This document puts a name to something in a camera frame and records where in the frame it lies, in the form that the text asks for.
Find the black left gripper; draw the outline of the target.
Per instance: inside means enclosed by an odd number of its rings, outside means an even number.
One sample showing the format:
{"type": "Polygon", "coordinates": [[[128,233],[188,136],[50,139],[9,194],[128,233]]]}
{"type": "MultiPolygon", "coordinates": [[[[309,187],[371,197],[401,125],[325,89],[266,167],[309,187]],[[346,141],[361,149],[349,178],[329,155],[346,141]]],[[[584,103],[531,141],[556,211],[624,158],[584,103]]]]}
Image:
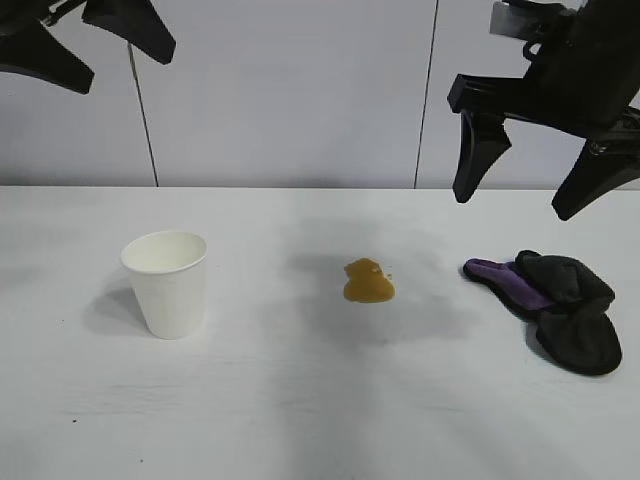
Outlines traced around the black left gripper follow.
{"type": "Polygon", "coordinates": [[[176,40],[148,0],[1,0],[1,71],[88,94],[93,70],[44,27],[85,3],[86,24],[119,36],[160,64],[172,61],[176,40]]]}

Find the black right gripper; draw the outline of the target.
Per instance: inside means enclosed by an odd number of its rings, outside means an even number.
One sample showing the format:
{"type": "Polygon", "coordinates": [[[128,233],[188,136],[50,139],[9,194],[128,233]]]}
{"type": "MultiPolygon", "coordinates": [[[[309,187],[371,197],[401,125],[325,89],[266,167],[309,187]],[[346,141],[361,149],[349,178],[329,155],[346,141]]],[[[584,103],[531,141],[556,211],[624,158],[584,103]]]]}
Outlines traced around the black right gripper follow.
{"type": "Polygon", "coordinates": [[[601,196],[639,178],[639,4],[497,1],[493,34],[524,41],[521,78],[459,74],[447,101],[461,117],[453,192],[468,202],[511,148],[506,119],[547,126],[586,140],[552,207],[569,220],[601,196]]]}

